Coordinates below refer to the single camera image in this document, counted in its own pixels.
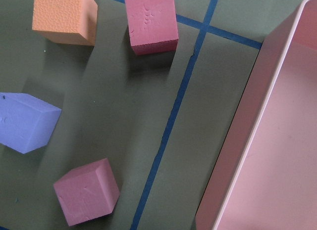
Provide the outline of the pink plastic tray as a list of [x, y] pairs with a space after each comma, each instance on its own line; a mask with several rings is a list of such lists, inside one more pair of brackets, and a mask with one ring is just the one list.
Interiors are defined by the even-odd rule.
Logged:
[[317, 0], [303, 0], [265, 38], [195, 223], [316, 229]]

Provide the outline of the red foam block right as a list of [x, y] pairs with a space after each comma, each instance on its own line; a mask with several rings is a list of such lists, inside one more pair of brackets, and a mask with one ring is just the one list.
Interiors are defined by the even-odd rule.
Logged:
[[179, 35], [174, 0], [125, 0], [130, 45], [136, 55], [175, 51]]

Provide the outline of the red foam block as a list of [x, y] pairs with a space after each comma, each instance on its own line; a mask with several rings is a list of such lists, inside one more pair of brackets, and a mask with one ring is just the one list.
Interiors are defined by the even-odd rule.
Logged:
[[111, 214], [120, 195], [107, 158], [72, 169], [53, 187], [69, 226]]
[[174, 0], [125, 0], [130, 45], [136, 55], [175, 51], [179, 35]]

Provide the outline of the purple foam block near pink tray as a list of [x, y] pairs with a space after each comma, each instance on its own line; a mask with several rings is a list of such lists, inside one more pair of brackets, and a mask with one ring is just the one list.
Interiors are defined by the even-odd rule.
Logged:
[[0, 93], [0, 143], [22, 154], [46, 146], [61, 109], [27, 93]]

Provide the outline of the red foam block left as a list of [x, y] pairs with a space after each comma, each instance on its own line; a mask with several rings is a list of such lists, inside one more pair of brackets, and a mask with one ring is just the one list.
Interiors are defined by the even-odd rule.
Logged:
[[111, 214], [120, 195], [107, 158], [72, 169], [53, 187], [69, 226]]

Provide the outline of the orange foam block near pink tray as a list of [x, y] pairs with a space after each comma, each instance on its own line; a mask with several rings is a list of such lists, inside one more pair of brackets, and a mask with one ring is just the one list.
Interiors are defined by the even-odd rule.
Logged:
[[32, 30], [59, 44], [94, 46], [95, 0], [34, 0]]

